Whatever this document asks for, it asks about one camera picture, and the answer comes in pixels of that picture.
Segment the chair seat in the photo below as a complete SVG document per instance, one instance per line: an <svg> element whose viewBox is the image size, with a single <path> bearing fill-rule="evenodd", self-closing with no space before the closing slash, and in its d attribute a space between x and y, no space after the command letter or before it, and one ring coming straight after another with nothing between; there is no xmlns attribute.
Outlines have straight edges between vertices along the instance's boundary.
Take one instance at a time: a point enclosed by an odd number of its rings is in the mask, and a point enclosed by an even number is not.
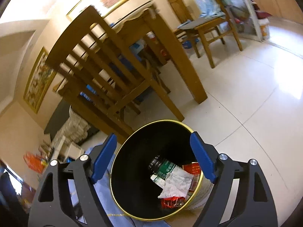
<svg viewBox="0 0 303 227"><path fill-rule="evenodd" d="M203 25L207 22L210 22L210 21L218 19L218 18L220 18L220 17L204 16L204 17L198 18L186 25L181 26L179 29L181 29L181 30L195 29L196 27L198 27L200 25Z"/></svg>

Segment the crumpled tissue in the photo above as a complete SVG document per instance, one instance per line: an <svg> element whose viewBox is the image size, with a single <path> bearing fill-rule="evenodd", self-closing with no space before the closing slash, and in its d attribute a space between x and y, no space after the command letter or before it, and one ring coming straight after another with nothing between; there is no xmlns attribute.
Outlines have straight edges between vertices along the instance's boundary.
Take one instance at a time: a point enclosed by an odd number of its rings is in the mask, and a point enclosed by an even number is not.
<svg viewBox="0 0 303 227"><path fill-rule="evenodd" d="M171 173L166 175L164 188L158 198L173 196L186 198L193 177L194 175L176 166Z"/></svg>

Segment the blue gripper pad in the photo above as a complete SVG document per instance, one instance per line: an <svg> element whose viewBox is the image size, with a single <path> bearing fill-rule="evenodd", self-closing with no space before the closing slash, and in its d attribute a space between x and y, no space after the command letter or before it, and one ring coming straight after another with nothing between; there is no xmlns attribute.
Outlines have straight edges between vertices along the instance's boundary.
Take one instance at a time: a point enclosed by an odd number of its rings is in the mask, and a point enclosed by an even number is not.
<svg viewBox="0 0 303 227"><path fill-rule="evenodd" d="M204 176L207 179L209 179L212 183L215 183L215 180L217 178L215 175L215 161L214 159L211 159L211 157L207 154L207 151L205 150L203 145L212 146L209 144L205 144L203 140L200 138L199 134L197 132L193 132L190 135L191 149L199 163L199 166L201 167ZM214 147L213 147L213 152L214 155L218 154Z"/></svg>
<svg viewBox="0 0 303 227"><path fill-rule="evenodd" d="M99 146L103 146L103 149L99 153L99 155L96 157L93 166L92 166L92 175L91 175L91 180L93 184L95 184L98 180L100 180L106 169L107 166L109 165L110 160L112 159L112 156L116 150L117 147L117 137L115 134L111 134L110 136L107 137L103 145L98 145L93 148L91 153L95 150L98 149Z"/></svg>

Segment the metal bolt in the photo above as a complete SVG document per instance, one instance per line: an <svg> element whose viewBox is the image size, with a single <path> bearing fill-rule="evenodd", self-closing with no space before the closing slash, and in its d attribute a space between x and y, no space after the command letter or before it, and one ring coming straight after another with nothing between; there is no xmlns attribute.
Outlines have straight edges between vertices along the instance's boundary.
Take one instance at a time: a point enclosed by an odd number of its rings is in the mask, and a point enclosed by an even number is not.
<svg viewBox="0 0 303 227"><path fill-rule="evenodd" d="M81 156L80 156L80 160L82 160L82 161L88 160L88 155L87 155L87 154L81 155Z"/></svg>
<svg viewBox="0 0 303 227"><path fill-rule="evenodd" d="M50 165L51 165L51 166L55 166L55 165L57 165L57 164L58 164L58 161L55 160L55 159L53 159L53 160L50 162Z"/></svg>
<svg viewBox="0 0 303 227"><path fill-rule="evenodd" d="M258 162L257 162L255 159L251 159L251 160L250 160L250 163L251 163L253 166L255 166L256 164L258 164Z"/></svg>
<svg viewBox="0 0 303 227"><path fill-rule="evenodd" d="M219 155L220 160L227 160L228 156L226 154Z"/></svg>

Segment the orange plastic bag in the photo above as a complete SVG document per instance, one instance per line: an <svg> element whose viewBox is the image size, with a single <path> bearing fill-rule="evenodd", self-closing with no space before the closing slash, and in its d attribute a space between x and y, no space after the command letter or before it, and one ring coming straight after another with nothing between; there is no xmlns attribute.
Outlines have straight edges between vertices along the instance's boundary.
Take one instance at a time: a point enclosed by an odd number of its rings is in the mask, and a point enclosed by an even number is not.
<svg viewBox="0 0 303 227"><path fill-rule="evenodd" d="M30 169L40 174L43 172L44 166L41 164L40 156L34 155L31 152L26 152L26 154L23 156L23 159Z"/></svg>

